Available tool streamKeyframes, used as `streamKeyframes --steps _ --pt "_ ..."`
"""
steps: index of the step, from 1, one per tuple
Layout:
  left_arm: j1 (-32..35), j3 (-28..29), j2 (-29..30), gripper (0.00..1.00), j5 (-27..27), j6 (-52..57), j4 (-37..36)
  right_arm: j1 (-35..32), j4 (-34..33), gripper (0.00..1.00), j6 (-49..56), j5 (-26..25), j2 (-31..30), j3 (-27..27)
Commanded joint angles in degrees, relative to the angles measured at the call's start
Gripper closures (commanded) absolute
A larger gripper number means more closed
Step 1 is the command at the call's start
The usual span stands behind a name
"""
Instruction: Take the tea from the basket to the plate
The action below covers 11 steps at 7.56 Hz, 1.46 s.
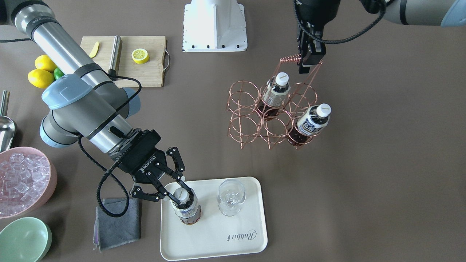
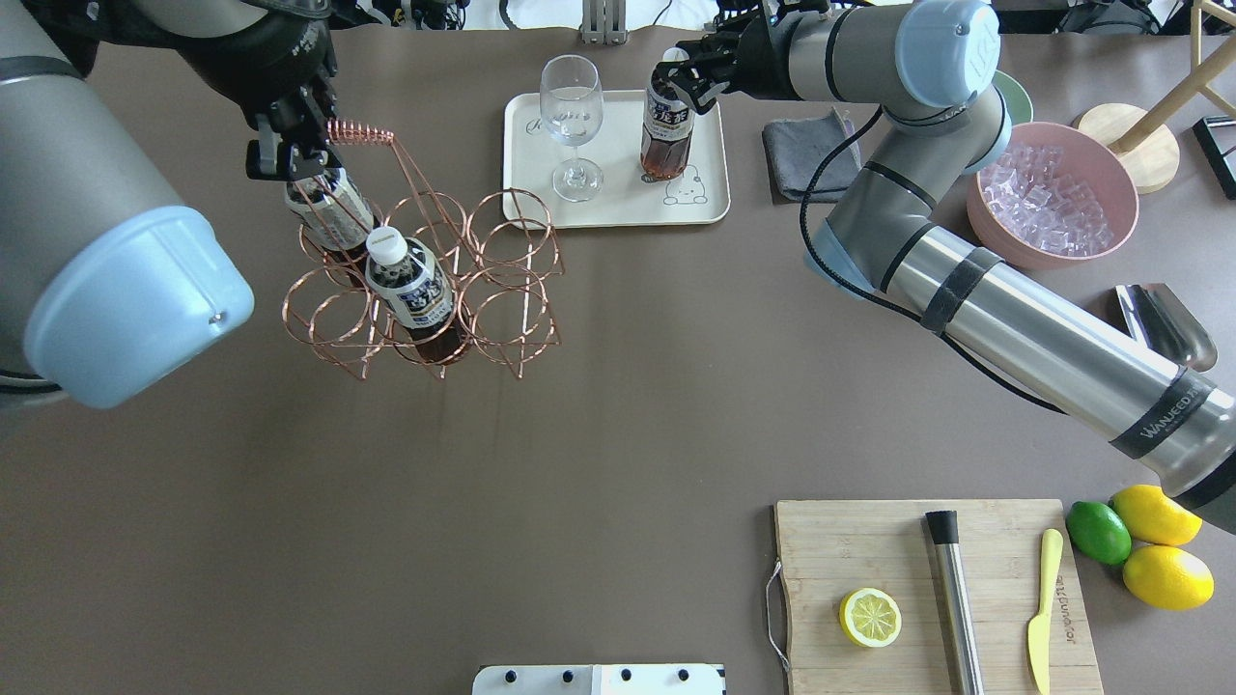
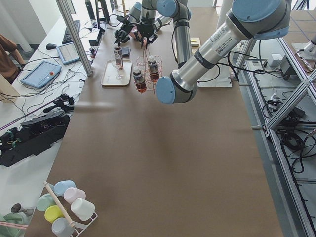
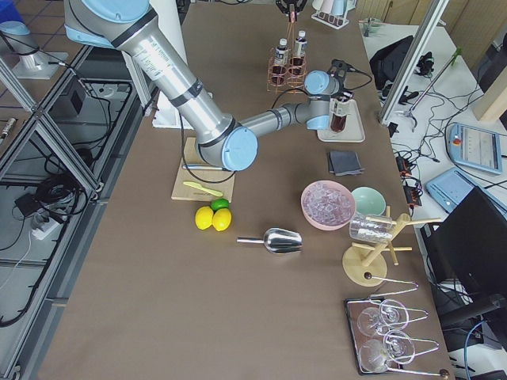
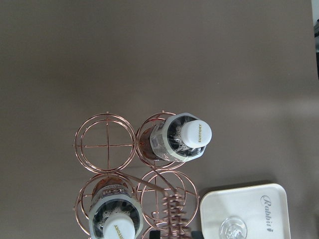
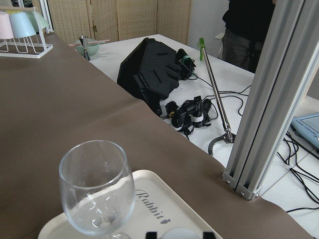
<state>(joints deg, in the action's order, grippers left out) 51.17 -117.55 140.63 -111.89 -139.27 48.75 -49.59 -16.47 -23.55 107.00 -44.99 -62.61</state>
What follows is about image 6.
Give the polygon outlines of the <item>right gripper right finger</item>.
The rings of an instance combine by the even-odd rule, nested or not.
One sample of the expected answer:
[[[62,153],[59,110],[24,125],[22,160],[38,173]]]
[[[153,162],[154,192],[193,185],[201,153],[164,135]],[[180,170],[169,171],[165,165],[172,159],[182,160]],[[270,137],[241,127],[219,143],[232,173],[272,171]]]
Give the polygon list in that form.
[[[214,232],[203,232],[203,239],[216,239]]]

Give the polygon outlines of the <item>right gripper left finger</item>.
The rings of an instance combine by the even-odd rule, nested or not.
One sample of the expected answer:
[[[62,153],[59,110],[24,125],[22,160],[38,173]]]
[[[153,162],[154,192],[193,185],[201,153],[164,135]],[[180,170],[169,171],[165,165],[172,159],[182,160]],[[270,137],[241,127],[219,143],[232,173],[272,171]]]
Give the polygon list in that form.
[[[157,232],[147,232],[145,239],[157,239],[158,233]]]

